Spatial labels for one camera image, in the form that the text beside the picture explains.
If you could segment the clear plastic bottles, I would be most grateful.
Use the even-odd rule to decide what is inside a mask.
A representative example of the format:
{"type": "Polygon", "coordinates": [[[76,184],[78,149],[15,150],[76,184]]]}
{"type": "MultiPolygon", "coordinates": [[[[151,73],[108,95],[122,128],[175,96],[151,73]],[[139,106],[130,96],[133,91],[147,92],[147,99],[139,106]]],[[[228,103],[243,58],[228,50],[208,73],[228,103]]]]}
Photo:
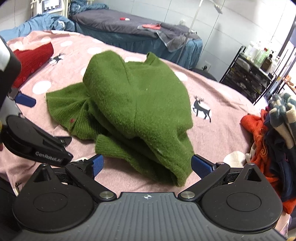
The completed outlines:
{"type": "Polygon", "coordinates": [[[243,56],[256,67],[260,67],[269,53],[262,41],[251,42],[243,53],[243,56]]]}

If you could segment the green knit cardigan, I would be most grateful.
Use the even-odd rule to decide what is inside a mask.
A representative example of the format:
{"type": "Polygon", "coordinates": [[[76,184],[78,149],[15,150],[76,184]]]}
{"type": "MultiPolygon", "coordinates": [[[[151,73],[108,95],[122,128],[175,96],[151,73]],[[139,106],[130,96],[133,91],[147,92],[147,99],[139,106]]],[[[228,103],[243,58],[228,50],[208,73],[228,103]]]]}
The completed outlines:
{"type": "Polygon", "coordinates": [[[187,89],[155,54],[126,62],[113,51],[94,55],[80,83],[46,95],[51,117],[95,152],[126,160],[154,181],[183,186],[194,153],[187,89]]]}

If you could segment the orange knit garment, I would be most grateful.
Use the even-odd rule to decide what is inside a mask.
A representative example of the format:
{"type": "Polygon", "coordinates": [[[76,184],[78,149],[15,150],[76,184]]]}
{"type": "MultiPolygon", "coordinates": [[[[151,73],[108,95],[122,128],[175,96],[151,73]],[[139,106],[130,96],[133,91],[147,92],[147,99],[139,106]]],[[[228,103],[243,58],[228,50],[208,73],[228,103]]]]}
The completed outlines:
{"type": "MultiPolygon", "coordinates": [[[[264,174],[266,179],[281,198],[278,188],[279,178],[270,171],[271,158],[268,154],[267,145],[264,140],[264,136],[267,131],[274,129],[270,124],[268,111],[262,109],[260,111],[260,116],[247,114],[241,119],[240,123],[249,133],[253,135],[255,154],[252,156],[250,162],[255,163],[259,167],[260,171],[264,174]]],[[[283,210],[286,213],[291,214],[295,208],[295,197],[289,199],[288,201],[282,201],[282,203],[283,210]]]]}

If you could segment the dark navy garment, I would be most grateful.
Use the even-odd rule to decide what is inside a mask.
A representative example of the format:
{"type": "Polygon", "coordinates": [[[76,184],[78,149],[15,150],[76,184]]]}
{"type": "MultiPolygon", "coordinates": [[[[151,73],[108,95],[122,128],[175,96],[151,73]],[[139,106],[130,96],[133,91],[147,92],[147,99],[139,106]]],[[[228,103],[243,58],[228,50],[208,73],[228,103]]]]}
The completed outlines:
{"type": "Polygon", "coordinates": [[[282,201],[295,197],[295,176],[289,159],[292,160],[285,140],[275,129],[270,129],[264,136],[268,154],[271,158],[270,171],[279,178],[279,192],[282,201]]]}

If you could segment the small red white object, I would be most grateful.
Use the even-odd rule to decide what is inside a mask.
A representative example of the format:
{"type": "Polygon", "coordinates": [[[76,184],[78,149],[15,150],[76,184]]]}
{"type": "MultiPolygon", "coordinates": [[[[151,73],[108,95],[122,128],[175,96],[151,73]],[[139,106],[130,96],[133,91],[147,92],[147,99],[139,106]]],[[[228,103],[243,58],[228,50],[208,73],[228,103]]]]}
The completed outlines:
{"type": "Polygon", "coordinates": [[[120,18],[121,21],[130,21],[130,18],[120,18]]]}

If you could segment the brown glass bottle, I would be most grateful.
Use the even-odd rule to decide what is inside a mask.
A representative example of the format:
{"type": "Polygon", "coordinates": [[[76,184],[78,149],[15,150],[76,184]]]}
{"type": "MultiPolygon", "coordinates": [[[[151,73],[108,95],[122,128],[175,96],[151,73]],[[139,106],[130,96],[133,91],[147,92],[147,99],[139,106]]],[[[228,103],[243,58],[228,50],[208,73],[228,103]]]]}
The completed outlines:
{"type": "Polygon", "coordinates": [[[267,70],[270,68],[270,66],[272,64],[272,58],[273,58],[273,55],[269,54],[269,56],[264,59],[264,61],[262,62],[262,65],[260,67],[260,69],[262,71],[267,72],[267,70]]]}

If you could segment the grey towel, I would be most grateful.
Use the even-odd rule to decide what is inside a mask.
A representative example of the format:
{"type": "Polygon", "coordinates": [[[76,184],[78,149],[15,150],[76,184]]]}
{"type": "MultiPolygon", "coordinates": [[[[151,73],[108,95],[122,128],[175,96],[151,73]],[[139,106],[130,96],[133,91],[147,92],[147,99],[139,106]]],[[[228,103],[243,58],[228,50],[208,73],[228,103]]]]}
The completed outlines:
{"type": "Polygon", "coordinates": [[[182,48],[188,40],[198,40],[200,37],[197,32],[189,30],[188,27],[183,25],[171,25],[161,23],[160,30],[144,29],[142,25],[137,27],[140,31],[150,31],[156,34],[164,43],[169,52],[175,52],[182,48]]]}

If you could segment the wall socket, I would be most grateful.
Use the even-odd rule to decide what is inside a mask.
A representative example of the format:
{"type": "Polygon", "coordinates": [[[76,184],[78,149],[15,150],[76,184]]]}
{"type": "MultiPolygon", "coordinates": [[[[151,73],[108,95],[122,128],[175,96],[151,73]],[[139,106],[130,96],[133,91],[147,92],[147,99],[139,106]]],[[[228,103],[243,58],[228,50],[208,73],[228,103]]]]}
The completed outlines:
{"type": "Polygon", "coordinates": [[[202,70],[209,71],[210,68],[211,68],[211,64],[208,61],[204,61],[203,65],[202,65],[202,70]]]}

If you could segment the red knit sweater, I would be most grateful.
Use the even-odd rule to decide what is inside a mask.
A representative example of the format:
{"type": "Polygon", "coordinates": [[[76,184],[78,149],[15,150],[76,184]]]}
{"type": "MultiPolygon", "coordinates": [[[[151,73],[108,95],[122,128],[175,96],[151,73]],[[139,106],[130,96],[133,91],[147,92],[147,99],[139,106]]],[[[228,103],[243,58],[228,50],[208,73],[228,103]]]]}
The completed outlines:
{"type": "Polygon", "coordinates": [[[30,75],[41,68],[53,55],[52,43],[44,44],[33,50],[15,50],[14,54],[21,62],[21,72],[13,83],[14,88],[23,85],[30,75]]]}

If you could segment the massage bed with grey cover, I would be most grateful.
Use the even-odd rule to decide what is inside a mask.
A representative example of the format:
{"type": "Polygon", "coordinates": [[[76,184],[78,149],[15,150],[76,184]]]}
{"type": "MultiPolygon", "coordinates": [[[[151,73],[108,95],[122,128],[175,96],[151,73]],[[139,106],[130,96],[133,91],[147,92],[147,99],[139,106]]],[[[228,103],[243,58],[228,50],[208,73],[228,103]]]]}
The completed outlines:
{"type": "Polygon", "coordinates": [[[91,36],[106,44],[130,52],[156,56],[176,63],[186,69],[192,69],[198,63],[203,48],[202,39],[188,40],[175,52],[169,52],[160,38],[150,31],[137,29],[142,24],[158,24],[158,21],[129,15],[111,9],[92,9],[72,15],[76,32],[91,36]]]}

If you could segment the black trolley cart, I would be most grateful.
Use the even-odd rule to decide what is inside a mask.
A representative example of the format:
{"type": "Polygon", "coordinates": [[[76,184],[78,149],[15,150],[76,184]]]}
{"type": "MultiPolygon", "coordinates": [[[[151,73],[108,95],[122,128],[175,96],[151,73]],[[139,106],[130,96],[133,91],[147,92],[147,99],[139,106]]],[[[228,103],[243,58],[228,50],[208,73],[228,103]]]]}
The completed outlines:
{"type": "Polygon", "coordinates": [[[241,46],[231,64],[223,74],[220,83],[231,87],[252,104],[256,104],[267,93],[273,79],[244,56],[245,46],[241,46]]]}

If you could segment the red cloth on bed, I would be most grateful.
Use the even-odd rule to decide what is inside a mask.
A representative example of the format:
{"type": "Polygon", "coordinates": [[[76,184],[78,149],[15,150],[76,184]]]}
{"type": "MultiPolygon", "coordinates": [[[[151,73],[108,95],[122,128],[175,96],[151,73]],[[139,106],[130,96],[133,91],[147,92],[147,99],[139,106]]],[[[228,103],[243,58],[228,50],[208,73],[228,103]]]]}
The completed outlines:
{"type": "Polygon", "coordinates": [[[142,27],[144,29],[151,29],[151,30],[160,30],[161,29],[160,24],[143,24],[142,27]]]}

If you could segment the blue crumpled bedding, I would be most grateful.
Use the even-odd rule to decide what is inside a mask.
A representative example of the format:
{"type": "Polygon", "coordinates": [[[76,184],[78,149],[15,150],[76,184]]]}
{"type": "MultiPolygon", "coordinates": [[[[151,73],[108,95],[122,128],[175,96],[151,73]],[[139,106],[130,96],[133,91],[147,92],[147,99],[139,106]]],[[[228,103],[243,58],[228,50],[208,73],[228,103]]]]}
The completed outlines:
{"type": "Polygon", "coordinates": [[[54,14],[38,14],[18,27],[1,31],[1,37],[5,41],[9,41],[18,37],[25,37],[32,31],[75,31],[75,24],[70,19],[54,14]]]}

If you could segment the white medical machine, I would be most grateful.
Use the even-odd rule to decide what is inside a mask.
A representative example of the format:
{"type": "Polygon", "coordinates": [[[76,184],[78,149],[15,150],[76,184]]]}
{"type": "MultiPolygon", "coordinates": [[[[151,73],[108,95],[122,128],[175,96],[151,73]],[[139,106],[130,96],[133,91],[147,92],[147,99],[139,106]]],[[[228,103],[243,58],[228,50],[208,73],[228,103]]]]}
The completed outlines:
{"type": "Polygon", "coordinates": [[[31,16],[56,14],[68,17],[69,0],[33,0],[30,2],[31,16]]]}

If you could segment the checkered plaid scarf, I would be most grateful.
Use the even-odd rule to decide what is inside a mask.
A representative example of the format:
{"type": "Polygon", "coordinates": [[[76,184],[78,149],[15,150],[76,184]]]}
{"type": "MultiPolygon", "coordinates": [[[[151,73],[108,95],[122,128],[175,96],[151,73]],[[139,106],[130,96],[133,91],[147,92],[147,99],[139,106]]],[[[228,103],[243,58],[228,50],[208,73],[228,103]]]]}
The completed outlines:
{"type": "Polygon", "coordinates": [[[288,93],[274,94],[268,102],[271,126],[285,140],[288,149],[295,147],[295,99],[288,93]]]}

